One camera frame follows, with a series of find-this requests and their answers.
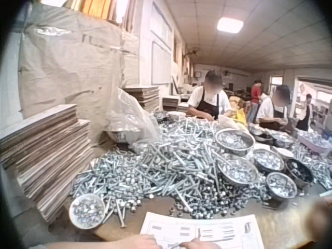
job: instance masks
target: red shirt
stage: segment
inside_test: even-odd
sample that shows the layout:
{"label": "red shirt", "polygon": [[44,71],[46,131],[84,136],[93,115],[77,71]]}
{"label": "red shirt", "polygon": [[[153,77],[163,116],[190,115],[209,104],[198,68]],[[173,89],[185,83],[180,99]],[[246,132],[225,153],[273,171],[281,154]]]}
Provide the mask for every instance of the red shirt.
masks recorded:
{"label": "red shirt", "polygon": [[253,98],[251,100],[252,103],[257,103],[259,104],[259,98],[261,96],[261,89],[258,86],[253,86],[251,89],[251,97]]}

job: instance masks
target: table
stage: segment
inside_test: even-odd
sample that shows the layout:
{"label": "table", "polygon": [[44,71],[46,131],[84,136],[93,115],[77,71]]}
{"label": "table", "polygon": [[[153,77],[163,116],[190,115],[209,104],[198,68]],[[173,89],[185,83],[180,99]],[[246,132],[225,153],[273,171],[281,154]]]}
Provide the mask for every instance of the table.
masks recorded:
{"label": "table", "polygon": [[[309,189],[310,195],[318,195],[324,191],[320,185],[315,185]],[[238,211],[234,217],[255,214],[265,248],[297,248],[309,242],[301,230],[299,210],[293,205],[293,202],[301,203],[304,200],[304,198],[297,198],[288,203],[284,202],[278,207],[278,210],[263,208],[261,203],[251,200],[247,207]],[[118,216],[113,215],[94,233],[106,241],[115,241],[139,234],[147,212],[165,215],[173,204],[174,200],[170,197],[144,199],[142,206],[137,208],[135,214],[126,212],[127,228],[121,229]]]}

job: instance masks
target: dark hair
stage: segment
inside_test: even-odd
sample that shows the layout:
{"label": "dark hair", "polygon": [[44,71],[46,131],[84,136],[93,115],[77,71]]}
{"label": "dark hair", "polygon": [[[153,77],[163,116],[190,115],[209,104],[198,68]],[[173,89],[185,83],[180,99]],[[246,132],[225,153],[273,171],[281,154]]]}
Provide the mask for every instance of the dark hair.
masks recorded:
{"label": "dark hair", "polygon": [[281,97],[283,101],[289,103],[289,101],[291,100],[291,91],[289,90],[288,86],[286,85],[277,86],[275,92],[278,93],[278,95]]}
{"label": "dark hair", "polygon": [[213,85],[223,85],[223,79],[221,75],[216,74],[214,70],[208,71],[205,80],[207,80],[209,83]]}

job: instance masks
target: stack of cardboard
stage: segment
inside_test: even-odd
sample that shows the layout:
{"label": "stack of cardboard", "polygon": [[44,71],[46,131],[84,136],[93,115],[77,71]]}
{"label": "stack of cardboard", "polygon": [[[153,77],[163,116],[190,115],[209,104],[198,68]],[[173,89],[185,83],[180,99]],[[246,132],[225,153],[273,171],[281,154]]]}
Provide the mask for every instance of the stack of cardboard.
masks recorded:
{"label": "stack of cardboard", "polygon": [[123,90],[136,98],[141,107],[149,113],[159,107],[158,86],[128,86]]}
{"label": "stack of cardboard", "polygon": [[164,96],[162,98],[162,109],[166,112],[177,111],[177,106],[181,101],[180,96]]}
{"label": "stack of cardboard", "polygon": [[58,105],[1,131],[4,168],[16,168],[22,191],[47,222],[93,158],[88,132],[89,121],[77,118],[76,105]]}
{"label": "stack of cardboard", "polygon": [[183,112],[183,113],[187,113],[189,108],[189,104],[187,102],[181,102],[179,103],[179,105],[177,106],[177,110],[179,112]]}

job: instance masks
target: printed form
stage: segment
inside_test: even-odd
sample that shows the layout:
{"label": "printed form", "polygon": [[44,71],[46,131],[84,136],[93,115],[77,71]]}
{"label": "printed form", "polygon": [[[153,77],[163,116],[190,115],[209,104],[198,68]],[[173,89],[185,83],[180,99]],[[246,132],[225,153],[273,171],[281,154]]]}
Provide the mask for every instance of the printed form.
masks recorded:
{"label": "printed form", "polygon": [[181,219],[148,212],[141,234],[154,235],[163,249],[200,238],[222,249],[264,249],[255,215],[228,219]]}

